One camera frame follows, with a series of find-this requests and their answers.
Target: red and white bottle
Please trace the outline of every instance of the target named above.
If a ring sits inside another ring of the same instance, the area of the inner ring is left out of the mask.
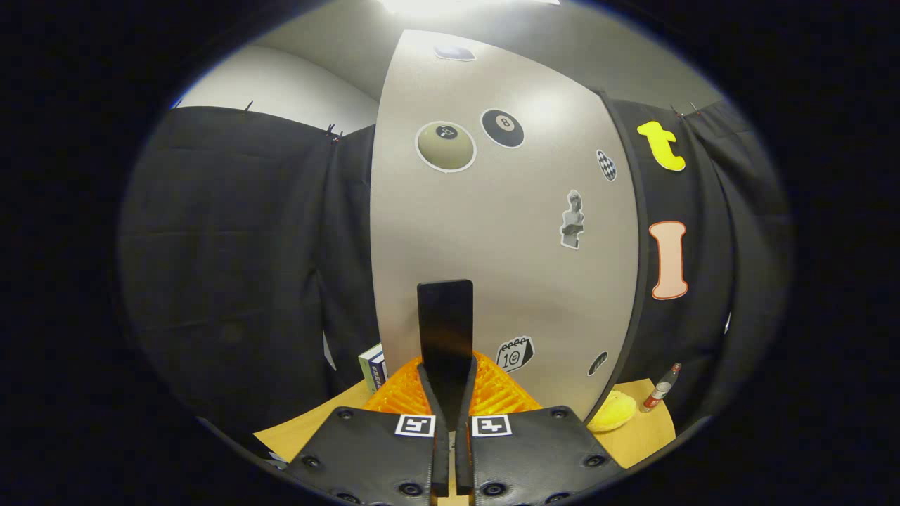
[[[659,404],[663,397],[666,396],[666,393],[669,393],[672,386],[675,384],[675,380],[678,379],[678,372],[681,370],[681,363],[676,362],[672,369],[666,373],[665,376],[656,384],[656,387],[653,388],[653,391],[647,397],[647,400],[641,404],[641,412],[649,413],[653,408],[656,407],[656,404]]]

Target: letter i sticker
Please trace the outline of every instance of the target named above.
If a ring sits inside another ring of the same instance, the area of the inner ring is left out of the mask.
[[[681,253],[681,237],[686,231],[680,221],[660,221],[650,226],[650,235],[660,251],[660,277],[652,291],[656,300],[677,299],[688,292]]]

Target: screw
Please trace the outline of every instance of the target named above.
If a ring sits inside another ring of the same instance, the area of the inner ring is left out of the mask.
[[[503,483],[488,483],[481,488],[481,493],[489,497],[500,495],[506,491],[506,485]]]
[[[418,486],[415,483],[404,483],[400,486],[400,491],[405,493],[406,495],[411,495],[412,497],[417,497],[422,495],[422,487]]]

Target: orange plastic basket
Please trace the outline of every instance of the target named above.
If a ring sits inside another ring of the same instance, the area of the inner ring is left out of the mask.
[[[472,390],[472,402],[469,404],[470,415],[495,415],[541,409],[541,405],[493,360],[477,351],[473,351],[472,354],[478,359],[478,371],[475,373],[475,387]],[[383,413],[432,414],[419,379],[418,367],[421,363],[422,357],[416,357],[398,369],[375,392],[363,409]]]

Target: table surface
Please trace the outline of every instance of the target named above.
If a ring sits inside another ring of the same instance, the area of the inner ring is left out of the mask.
[[[617,384],[613,388],[631,396],[640,404],[653,391],[653,382],[643,379]],[[361,381],[315,409],[285,423],[260,430],[254,436],[278,456],[291,462],[335,408],[338,406],[361,408],[371,396],[365,381]],[[631,420],[618,429],[593,434],[619,465],[628,468],[672,442],[675,439],[675,426],[672,425],[665,402],[660,402],[649,413],[638,411]],[[453,495],[455,488],[455,479],[451,472],[452,495],[438,498],[438,506],[468,506],[469,496]]]

